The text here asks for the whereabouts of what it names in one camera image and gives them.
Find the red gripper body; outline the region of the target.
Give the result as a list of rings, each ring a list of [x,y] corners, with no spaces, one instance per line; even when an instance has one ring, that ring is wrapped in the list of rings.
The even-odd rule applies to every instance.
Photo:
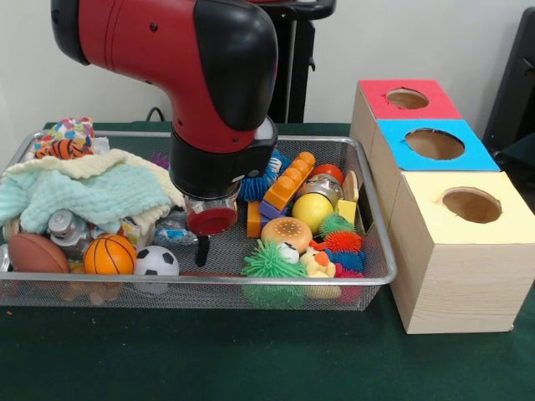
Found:
[[[213,236],[228,231],[237,221],[237,203],[232,198],[200,200],[186,198],[186,221],[198,236]]]

